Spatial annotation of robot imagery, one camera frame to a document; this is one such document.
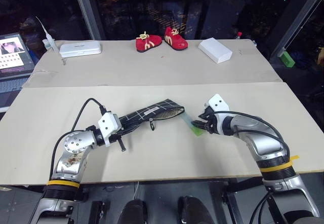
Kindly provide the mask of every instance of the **green item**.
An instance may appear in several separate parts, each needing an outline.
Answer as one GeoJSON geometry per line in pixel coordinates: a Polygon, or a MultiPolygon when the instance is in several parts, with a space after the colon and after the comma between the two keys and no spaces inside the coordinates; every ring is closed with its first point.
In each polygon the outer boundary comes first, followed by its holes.
{"type": "Polygon", "coordinates": [[[198,137],[201,136],[205,132],[203,129],[199,129],[199,128],[193,126],[193,125],[190,127],[190,129],[198,137]]]}
{"type": "Polygon", "coordinates": [[[199,129],[195,126],[193,126],[191,124],[192,119],[190,118],[189,115],[186,114],[186,112],[184,112],[183,114],[181,114],[181,118],[187,123],[187,125],[189,126],[189,128],[191,129],[191,131],[197,136],[201,136],[205,131],[203,129],[199,129]]]}
{"type": "Polygon", "coordinates": [[[285,51],[283,55],[280,56],[280,60],[285,64],[285,66],[289,68],[292,68],[295,64],[295,61],[293,60],[293,58],[291,58],[287,51],[285,51]]]}

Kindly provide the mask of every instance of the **yellow tape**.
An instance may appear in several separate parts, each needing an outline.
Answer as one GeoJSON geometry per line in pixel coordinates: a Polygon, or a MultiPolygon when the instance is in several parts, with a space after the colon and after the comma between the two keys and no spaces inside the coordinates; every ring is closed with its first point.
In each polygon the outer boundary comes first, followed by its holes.
{"type": "Polygon", "coordinates": [[[80,184],[72,181],[64,181],[64,180],[51,180],[47,182],[47,185],[68,185],[79,188],[80,184]]]}
{"type": "Polygon", "coordinates": [[[291,167],[293,165],[292,160],[296,160],[298,158],[299,158],[299,156],[292,156],[290,158],[290,161],[289,162],[286,162],[286,163],[284,163],[282,165],[275,166],[275,167],[260,168],[260,171],[261,172],[273,172],[273,171],[285,169],[287,167],[291,167]]]}

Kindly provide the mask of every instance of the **laptop screen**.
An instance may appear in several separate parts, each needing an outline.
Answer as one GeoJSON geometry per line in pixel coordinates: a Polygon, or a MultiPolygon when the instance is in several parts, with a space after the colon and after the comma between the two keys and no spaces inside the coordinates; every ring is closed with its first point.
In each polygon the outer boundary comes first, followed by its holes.
{"type": "Polygon", "coordinates": [[[0,79],[30,74],[34,63],[18,33],[0,35],[0,79]]]}

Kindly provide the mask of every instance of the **laptop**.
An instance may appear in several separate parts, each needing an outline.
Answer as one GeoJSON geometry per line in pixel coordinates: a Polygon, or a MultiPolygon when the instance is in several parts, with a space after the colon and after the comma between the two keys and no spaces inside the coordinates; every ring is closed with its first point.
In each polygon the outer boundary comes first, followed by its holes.
{"type": "Polygon", "coordinates": [[[8,109],[34,67],[19,33],[0,35],[0,112],[8,109]]]}

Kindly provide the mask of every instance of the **white table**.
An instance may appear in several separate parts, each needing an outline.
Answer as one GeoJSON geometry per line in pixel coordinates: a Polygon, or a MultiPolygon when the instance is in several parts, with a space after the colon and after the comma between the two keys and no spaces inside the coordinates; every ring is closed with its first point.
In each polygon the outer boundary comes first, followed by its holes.
{"type": "MultiPolygon", "coordinates": [[[[175,85],[24,88],[0,121],[0,184],[45,184],[53,146],[69,131],[83,104],[94,97],[123,116],[169,98],[185,107],[192,119],[204,103],[219,93],[231,110],[267,120],[299,155],[297,172],[323,171],[324,134],[289,87],[282,82],[175,85]]],[[[76,128],[96,124],[99,109],[90,103],[76,128]]],[[[144,123],[118,143],[101,147],[89,157],[83,183],[136,180],[173,180],[260,175],[245,143],[234,137],[197,137],[181,116],[156,123],[155,131],[144,123]]],[[[57,156],[62,153],[62,145],[57,156]]]]}
{"type": "Polygon", "coordinates": [[[24,87],[282,81],[249,39],[220,40],[233,51],[231,59],[221,64],[215,64],[198,49],[200,42],[189,40],[189,48],[184,51],[175,51],[163,42],[157,48],[139,53],[134,40],[101,41],[101,54],[67,58],[65,66],[59,55],[48,51],[24,87]]]}

